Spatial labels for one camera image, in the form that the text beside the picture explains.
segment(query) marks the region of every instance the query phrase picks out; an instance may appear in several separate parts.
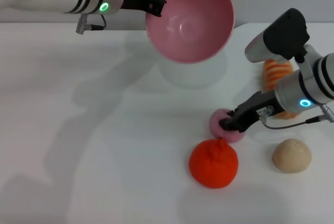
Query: pink toy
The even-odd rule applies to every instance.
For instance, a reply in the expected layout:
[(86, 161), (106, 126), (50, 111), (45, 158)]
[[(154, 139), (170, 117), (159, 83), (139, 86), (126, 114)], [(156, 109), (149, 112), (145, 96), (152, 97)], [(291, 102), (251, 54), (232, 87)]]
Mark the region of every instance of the pink toy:
[(231, 0), (167, 0), (162, 17), (146, 15), (148, 37), (166, 58), (197, 63), (216, 55), (234, 28)]
[(227, 113), (230, 110), (228, 109), (218, 109), (210, 117), (209, 127), (211, 133), (217, 139), (225, 139), (228, 143), (233, 143), (241, 140), (244, 137), (244, 133), (239, 133), (238, 131), (225, 131), (219, 125), (219, 121), (222, 119), (230, 118)]

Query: toy orange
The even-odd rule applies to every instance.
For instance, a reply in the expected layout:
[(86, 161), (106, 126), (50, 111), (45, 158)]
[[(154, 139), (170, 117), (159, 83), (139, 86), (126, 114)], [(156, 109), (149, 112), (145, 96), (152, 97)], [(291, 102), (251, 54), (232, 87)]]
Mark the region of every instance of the toy orange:
[(238, 171), (235, 150), (224, 139), (200, 143), (189, 160), (190, 173), (196, 181), (209, 188), (228, 186)]
[[(283, 77), (293, 73), (293, 66), (290, 61), (283, 64), (278, 63), (274, 60), (267, 60), (263, 64), (263, 79), (265, 91), (274, 90), (276, 83)], [(277, 118), (288, 120), (293, 119), (298, 114), (282, 112), (276, 115)]]

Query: orange striped object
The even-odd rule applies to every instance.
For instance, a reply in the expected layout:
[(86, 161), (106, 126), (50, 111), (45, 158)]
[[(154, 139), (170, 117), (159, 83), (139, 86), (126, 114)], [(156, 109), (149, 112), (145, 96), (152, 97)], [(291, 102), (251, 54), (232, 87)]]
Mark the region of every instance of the orange striped object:
[[(280, 64), (273, 60), (267, 60), (263, 64), (263, 79), (265, 91), (271, 91), (275, 89), (276, 83), (283, 77), (293, 73), (293, 66), (290, 61)], [(293, 119), (298, 114), (282, 112), (276, 115), (280, 119)]]

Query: pink donut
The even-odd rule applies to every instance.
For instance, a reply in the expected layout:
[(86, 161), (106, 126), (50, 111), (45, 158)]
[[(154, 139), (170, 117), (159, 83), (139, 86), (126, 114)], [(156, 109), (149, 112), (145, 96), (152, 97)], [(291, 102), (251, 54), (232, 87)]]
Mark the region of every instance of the pink donut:
[(209, 127), (210, 132), (217, 139), (225, 139), (228, 143), (233, 143), (241, 140), (244, 137), (244, 133), (238, 131), (225, 131), (219, 125), (219, 121), (222, 119), (231, 118), (227, 113), (228, 109), (218, 109), (210, 117)]

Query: white tabletop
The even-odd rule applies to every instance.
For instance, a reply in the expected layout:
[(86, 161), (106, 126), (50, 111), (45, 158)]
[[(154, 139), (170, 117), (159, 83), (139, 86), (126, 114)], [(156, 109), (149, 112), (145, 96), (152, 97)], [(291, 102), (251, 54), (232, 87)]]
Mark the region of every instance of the white tabletop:
[[(244, 57), (268, 24), (235, 29), (196, 65), (164, 60), (143, 31), (75, 34), (74, 24), (0, 24), (0, 223), (314, 224), (334, 220), (334, 130), (259, 123), (233, 144), (233, 183), (208, 190), (189, 176), (210, 114), (260, 87)], [(310, 44), (334, 52), (334, 24), (310, 24)], [(298, 122), (319, 109), (304, 112)], [(289, 137), (313, 154), (303, 173), (272, 164)]]

